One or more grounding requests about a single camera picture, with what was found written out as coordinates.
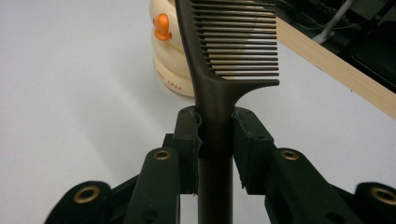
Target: screw hole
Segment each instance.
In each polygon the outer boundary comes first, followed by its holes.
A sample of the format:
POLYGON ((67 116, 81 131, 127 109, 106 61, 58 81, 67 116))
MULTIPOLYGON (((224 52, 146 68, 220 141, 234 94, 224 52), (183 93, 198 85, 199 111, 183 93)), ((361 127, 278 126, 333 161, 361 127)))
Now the screw hole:
POLYGON ((156 211, 145 211, 142 213, 142 219, 145 223, 153 222, 157 219, 158 214, 156 211))
POLYGON ((282 155, 283 158, 290 161, 297 161, 300 158, 300 156, 293 151, 283 150, 280 152, 280 154, 282 155))
POLYGON ((95 185, 87 186, 79 191, 74 196, 75 203, 89 203, 99 196, 100 189, 95 185))
POLYGON ((346 223, 346 220, 340 214, 336 212, 328 212, 326 214, 326 218, 330 220, 330 222, 335 224, 343 224, 346 223))
POLYGON ((371 188, 371 194, 382 203, 396 205, 396 194, 390 190, 371 188))
POLYGON ((159 161, 167 160, 170 157, 171 157, 171 152, 166 150, 161 150, 154 154, 154 158, 159 161))

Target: white table surface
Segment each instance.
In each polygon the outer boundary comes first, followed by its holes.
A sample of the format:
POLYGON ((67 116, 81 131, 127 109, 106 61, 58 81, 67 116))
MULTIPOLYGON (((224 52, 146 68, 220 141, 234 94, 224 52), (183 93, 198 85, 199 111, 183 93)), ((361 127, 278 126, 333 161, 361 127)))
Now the white table surface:
MULTIPOLYGON (((157 78, 151 26, 148 1, 0 2, 0 223, 43 223, 87 180, 116 187, 173 132, 194 102, 157 78)), ((395 120, 282 45, 279 62, 281 85, 237 105, 332 184, 395 188, 395 120)), ((234 223, 269 223, 234 176, 234 223)), ((196 223, 196 198, 181 207, 196 223)))

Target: orange knob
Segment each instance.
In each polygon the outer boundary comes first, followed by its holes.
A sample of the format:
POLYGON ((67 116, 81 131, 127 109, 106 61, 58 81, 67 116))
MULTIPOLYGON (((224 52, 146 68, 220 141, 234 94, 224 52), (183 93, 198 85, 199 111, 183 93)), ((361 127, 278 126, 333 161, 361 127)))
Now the orange knob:
POLYGON ((155 36, 161 41, 169 40, 169 19, 165 14, 159 15, 154 21, 155 36))

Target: comb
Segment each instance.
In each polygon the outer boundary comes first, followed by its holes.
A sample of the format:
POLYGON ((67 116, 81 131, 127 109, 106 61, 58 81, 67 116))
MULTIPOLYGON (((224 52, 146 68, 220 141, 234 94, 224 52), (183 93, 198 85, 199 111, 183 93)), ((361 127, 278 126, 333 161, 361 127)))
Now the comb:
POLYGON ((276 1, 176 0, 198 134, 198 220, 233 223, 233 120, 247 92, 276 86, 276 1))

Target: stacked white object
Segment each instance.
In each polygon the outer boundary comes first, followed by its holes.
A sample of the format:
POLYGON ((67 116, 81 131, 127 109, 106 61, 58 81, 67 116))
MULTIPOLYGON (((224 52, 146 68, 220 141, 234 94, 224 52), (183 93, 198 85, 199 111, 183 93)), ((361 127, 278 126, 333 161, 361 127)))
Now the stacked white object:
POLYGON ((171 91, 193 96, 191 76, 184 54, 174 0, 150 0, 149 15, 153 63, 159 79, 171 91))

